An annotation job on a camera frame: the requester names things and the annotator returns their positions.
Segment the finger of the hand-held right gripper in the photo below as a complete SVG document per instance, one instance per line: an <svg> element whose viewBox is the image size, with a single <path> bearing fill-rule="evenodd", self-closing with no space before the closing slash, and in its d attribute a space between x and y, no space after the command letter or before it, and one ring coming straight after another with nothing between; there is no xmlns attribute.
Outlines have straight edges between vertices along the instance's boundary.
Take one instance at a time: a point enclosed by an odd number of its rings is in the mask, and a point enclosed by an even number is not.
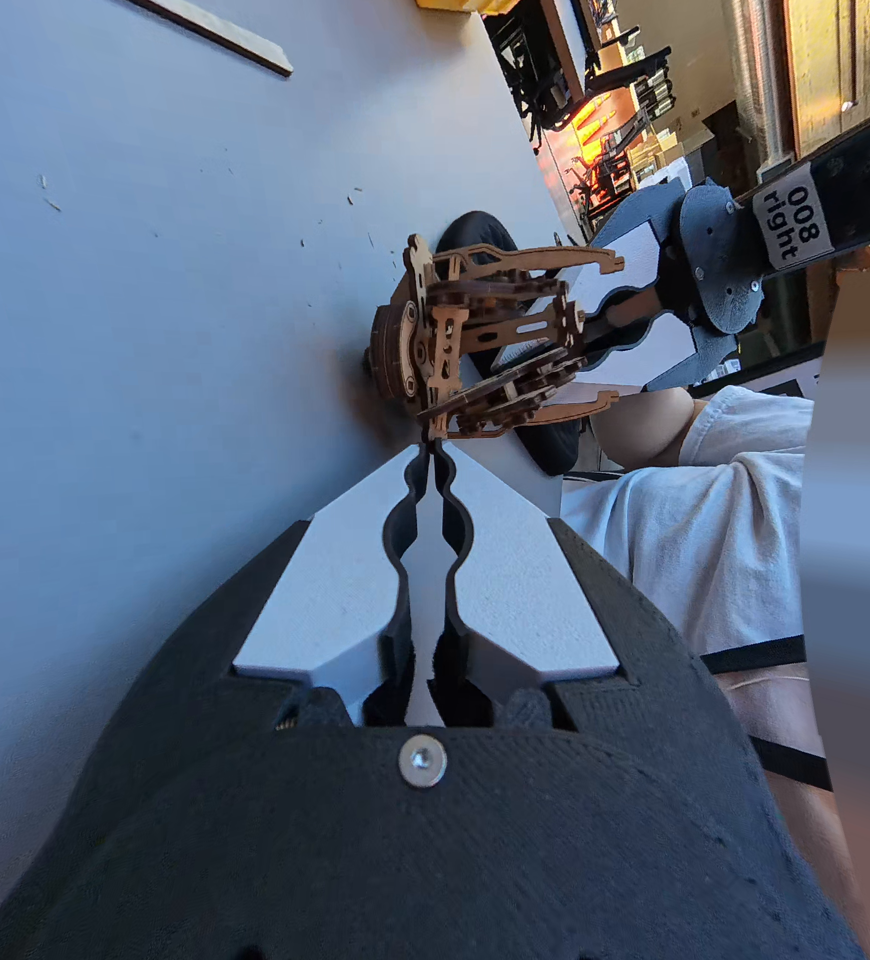
<svg viewBox="0 0 870 960"><path fill-rule="evenodd" d="M621 269L603 272L602 262L560 270L568 300L585 314L584 332L612 332L659 316L675 317L661 304L658 281L660 246L649 222L623 234L609 247Z"/></svg>
<svg viewBox="0 0 870 960"><path fill-rule="evenodd" d="M652 380L696 352L688 325L671 312L645 323L641 337L610 348L592 368L577 374L577 382L618 392L641 392Z"/></svg>

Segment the person's right forearm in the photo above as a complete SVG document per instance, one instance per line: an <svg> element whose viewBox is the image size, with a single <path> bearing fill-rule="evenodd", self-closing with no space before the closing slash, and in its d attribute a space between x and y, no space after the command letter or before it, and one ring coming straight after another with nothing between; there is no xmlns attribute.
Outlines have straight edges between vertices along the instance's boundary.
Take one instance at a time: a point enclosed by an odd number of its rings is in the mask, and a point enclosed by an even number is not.
<svg viewBox="0 0 870 960"><path fill-rule="evenodd" d="M706 406L682 388L625 395L594 415L594 437L609 461L627 472L676 467L687 434Z"/></svg>

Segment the person's white shirt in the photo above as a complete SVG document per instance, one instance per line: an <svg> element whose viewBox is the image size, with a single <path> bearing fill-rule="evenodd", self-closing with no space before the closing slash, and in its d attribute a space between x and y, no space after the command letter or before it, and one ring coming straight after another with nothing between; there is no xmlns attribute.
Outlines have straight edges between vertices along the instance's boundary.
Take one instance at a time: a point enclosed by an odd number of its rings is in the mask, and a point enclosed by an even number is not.
<svg viewBox="0 0 870 960"><path fill-rule="evenodd" d="M713 654L803 633L801 481L814 402L728 386L674 465L567 482L561 519Z"/></svg>

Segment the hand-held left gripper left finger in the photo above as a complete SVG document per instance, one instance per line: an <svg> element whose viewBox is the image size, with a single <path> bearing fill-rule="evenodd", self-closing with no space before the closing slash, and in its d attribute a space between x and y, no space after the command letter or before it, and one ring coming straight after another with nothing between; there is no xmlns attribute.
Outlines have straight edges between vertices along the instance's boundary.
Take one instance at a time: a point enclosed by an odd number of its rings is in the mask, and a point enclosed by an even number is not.
<svg viewBox="0 0 870 960"><path fill-rule="evenodd" d="M414 671L407 572L429 451L411 445L318 510L236 654L239 677L337 693L354 724L392 697L404 717Z"/></svg>

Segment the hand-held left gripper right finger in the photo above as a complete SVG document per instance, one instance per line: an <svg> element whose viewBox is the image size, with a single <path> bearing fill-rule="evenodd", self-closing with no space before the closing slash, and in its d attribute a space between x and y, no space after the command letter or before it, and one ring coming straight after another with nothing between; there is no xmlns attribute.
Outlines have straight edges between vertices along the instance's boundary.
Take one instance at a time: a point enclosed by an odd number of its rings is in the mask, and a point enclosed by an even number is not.
<svg viewBox="0 0 870 960"><path fill-rule="evenodd" d="M456 558L433 656L433 696L507 702L518 690L620 669L551 518L452 443L433 449L442 535Z"/></svg>

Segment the wooden cabinet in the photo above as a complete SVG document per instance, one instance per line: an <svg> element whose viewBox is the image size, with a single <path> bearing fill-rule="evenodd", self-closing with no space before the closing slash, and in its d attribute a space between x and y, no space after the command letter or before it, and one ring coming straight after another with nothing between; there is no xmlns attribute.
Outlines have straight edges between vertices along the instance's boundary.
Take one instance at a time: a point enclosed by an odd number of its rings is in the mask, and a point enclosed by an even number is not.
<svg viewBox="0 0 870 960"><path fill-rule="evenodd" d="M870 118L870 1L785 1L783 9L801 159Z"/></svg>

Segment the black background chair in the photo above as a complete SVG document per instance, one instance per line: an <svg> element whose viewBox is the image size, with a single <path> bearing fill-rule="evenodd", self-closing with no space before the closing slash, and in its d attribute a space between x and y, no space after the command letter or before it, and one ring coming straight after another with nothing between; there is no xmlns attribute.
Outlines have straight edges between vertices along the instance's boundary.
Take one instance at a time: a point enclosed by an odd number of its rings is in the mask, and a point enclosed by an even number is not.
<svg viewBox="0 0 870 960"><path fill-rule="evenodd" d="M668 64L671 48L646 54L639 35L638 27L620 31L615 21L607 22L599 32L599 45L587 56L585 93L594 99L608 131L639 116L651 125L677 101Z"/></svg>

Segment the wooden gear model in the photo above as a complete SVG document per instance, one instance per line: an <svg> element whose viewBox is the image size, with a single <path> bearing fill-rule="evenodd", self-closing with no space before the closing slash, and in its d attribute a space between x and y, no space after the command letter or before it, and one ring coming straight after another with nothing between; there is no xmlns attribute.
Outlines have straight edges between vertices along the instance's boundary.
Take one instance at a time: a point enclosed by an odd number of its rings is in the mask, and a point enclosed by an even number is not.
<svg viewBox="0 0 870 960"><path fill-rule="evenodd" d="M480 243L432 253L418 234L405 277L377 308L365 364L382 399L403 403L427 442L497 438L602 412L617 389L556 402L584 366L585 312L550 270L620 272L611 249Z"/></svg>

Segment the person's left forearm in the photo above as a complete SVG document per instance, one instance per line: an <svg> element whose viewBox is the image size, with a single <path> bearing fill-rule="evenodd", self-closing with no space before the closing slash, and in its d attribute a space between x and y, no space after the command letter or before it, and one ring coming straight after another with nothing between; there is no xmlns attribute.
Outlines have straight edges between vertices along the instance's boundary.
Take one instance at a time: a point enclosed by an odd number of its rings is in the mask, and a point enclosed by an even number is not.
<svg viewBox="0 0 870 960"><path fill-rule="evenodd" d="M716 675L749 735L823 757L808 668L780 665ZM870 923L831 791L768 773L769 786L799 851L870 958Z"/></svg>

